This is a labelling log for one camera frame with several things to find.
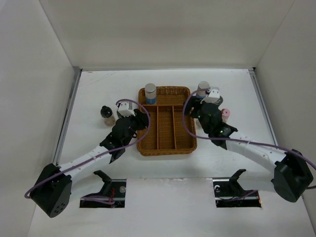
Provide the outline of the pink lid seasoning jar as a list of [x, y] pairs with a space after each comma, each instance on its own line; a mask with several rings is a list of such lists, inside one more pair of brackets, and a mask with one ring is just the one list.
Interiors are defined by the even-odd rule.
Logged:
[[227, 122], [228, 121], [228, 118], [230, 117], [230, 110], [227, 109], [227, 108], [224, 108], [221, 110], [221, 114], [222, 114], [222, 120], [223, 122]]

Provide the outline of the black cap jar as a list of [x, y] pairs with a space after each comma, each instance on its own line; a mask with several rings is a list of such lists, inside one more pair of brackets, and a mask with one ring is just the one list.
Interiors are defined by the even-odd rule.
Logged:
[[108, 106], [102, 106], [100, 115], [104, 120], [106, 126], [114, 126], [116, 123], [116, 118], [113, 114], [113, 111]]

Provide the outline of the blue label jar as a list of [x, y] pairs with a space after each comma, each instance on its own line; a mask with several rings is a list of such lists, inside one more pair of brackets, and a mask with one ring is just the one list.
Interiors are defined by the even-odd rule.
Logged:
[[206, 81], [199, 82], [199, 84], [197, 86], [196, 97], [198, 97], [198, 98], [206, 97], [209, 89], [210, 89], [210, 85], [208, 82], [206, 82]]
[[157, 90], [153, 83], [148, 83], [144, 87], [146, 103], [153, 105], [157, 103]]

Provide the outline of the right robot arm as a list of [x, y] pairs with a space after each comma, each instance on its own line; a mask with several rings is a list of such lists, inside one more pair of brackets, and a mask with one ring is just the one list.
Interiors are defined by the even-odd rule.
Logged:
[[296, 202], [305, 190], [311, 189], [314, 177], [309, 169], [313, 164], [297, 150], [259, 143], [243, 135], [237, 128], [223, 121], [219, 103], [206, 102], [192, 96], [184, 104], [183, 116], [198, 119], [206, 139], [214, 145], [242, 155], [269, 171], [269, 175], [246, 174], [238, 170], [226, 182], [216, 181], [218, 197], [232, 197], [233, 201], [254, 194], [258, 190], [277, 193], [289, 202]]

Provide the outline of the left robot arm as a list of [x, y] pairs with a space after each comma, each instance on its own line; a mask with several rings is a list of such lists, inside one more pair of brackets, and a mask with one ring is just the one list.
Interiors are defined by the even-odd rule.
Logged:
[[103, 180], [94, 184], [94, 191], [100, 197], [111, 191], [109, 178], [100, 169], [119, 159], [128, 147], [141, 141], [137, 132], [150, 130], [150, 115], [147, 110], [135, 109], [129, 117], [116, 121], [112, 131], [92, 151], [69, 163], [56, 166], [46, 165], [32, 187], [29, 197], [50, 218], [61, 214], [75, 196], [72, 189], [78, 181], [95, 173]]

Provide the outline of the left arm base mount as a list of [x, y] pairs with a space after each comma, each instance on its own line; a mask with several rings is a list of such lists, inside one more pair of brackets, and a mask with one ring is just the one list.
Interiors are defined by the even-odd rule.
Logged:
[[80, 208], [124, 208], [126, 196], [126, 179], [112, 179], [101, 170], [93, 172], [103, 186], [100, 191], [90, 193], [80, 199]]

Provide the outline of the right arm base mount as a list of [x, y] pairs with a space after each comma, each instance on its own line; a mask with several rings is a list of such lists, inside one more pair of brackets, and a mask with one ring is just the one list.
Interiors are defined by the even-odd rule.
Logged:
[[213, 179], [215, 205], [217, 208], [261, 208], [257, 190], [245, 190], [238, 182], [246, 169], [239, 169], [231, 177]]

